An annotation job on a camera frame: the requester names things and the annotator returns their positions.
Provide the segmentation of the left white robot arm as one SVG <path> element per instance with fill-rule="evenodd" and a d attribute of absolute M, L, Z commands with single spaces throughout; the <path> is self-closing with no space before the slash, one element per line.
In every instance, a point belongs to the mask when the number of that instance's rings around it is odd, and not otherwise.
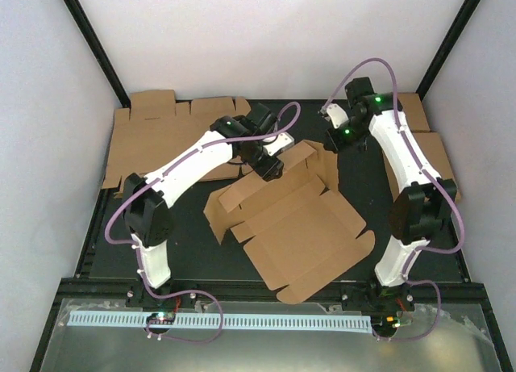
<path fill-rule="evenodd" d="M 293 146 L 288 132 L 277 128 L 280 116 L 259 104 L 246 115 L 223 116 L 190 148 L 161 168 L 129 175 L 123 188 L 123 221 L 141 261 L 148 284 L 144 296 L 156 307 L 173 297 L 167 241 L 173 231 L 175 202 L 209 172 L 235 158 L 268 182 L 281 177 L 279 154 Z"/>

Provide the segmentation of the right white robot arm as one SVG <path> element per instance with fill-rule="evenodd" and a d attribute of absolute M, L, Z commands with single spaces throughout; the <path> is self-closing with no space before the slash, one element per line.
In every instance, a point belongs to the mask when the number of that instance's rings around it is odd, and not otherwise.
<path fill-rule="evenodd" d="M 428 161 L 397 96 L 376 93 L 368 77 L 346 77 L 340 87 L 347 105 L 341 107 L 330 98 L 321 110 L 330 124 L 325 149 L 339 153 L 372 136 L 397 183 L 398 194 L 389 212 L 391 237 L 374 269 L 378 282 L 366 290 L 368 304 L 384 310 L 396 299 L 394 287 L 407 282 L 420 252 L 456 210 L 457 186 Z"/>

